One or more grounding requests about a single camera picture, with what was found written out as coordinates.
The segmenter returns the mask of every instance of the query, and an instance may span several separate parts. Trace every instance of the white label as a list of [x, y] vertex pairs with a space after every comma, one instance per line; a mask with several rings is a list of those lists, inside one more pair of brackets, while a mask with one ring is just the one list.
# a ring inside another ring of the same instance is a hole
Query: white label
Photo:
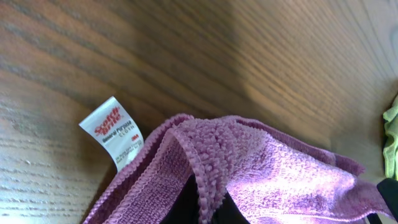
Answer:
[[79, 125], [107, 150], [118, 172], [144, 146], [144, 138], [136, 123], [113, 96]]

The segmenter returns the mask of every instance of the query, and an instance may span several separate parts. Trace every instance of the green cloth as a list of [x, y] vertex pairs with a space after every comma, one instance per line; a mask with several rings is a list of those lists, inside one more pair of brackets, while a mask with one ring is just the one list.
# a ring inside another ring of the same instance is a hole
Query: green cloth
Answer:
[[387, 142], [384, 146], [383, 155], [386, 163], [386, 177], [395, 177], [398, 180], [398, 97], [395, 98], [389, 110], [384, 112], [383, 118], [386, 120], [384, 129], [386, 130]]

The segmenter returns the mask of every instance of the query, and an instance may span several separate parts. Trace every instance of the microfiber cloth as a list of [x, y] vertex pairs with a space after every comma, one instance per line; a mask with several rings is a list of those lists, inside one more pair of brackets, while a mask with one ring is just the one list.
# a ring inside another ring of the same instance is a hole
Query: microfiber cloth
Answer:
[[397, 147], [398, 147], [398, 97], [395, 98], [392, 106], [389, 110], [384, 112], [383, 118], [386, 120], [384, 123], [384, 129], [386, 130], [387, 135], [387, 142], [384, 146], [383, 155], [384, 155], [384, 162], [385, 162], [385, 169], [386, 169], [386, 177], [393, 178], [397, 177]]
[[180, 114], [147, 138], [95, 203], [85, 224], [160, 223], [188, 178], [198, 187], [199, 223], [228, 191], [249, 223], [364, 223], [391, 217], [355, 161], [309, 146], [253, 119]]

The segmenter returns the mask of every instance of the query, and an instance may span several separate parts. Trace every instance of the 3m logo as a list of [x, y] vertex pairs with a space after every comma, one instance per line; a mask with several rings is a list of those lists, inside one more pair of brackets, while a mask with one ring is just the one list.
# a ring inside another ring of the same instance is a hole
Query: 3m logo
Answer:
[[95, 128], [95, 133], [97, 136], [102, 134], [103, 136], [106, 135], [109, 130], [122, 118], [122, 116], [119, 114], [119, 109], [120, 107], [115, 107], [112, 109], [111, 113], [109, 115], [106, 115], [105, 120], [102, 122], [102, 124], [98, 127]]
[[135, 136], [131, 137], [131, 140], [132, 140], [132, 141], [135, 141], [135, 140], [138, 139], [138, 137], [139, 137], [138, 134], [136, 134]]

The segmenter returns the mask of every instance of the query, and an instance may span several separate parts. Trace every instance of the wood grain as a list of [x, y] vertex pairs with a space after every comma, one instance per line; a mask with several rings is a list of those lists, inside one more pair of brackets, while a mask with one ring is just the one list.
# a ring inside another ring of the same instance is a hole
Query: wood grain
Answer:
[[238, 114], [383, 178], [398, 1], [0, 0], [0, 223], [79, 223], [112, 179], [78, 123]]

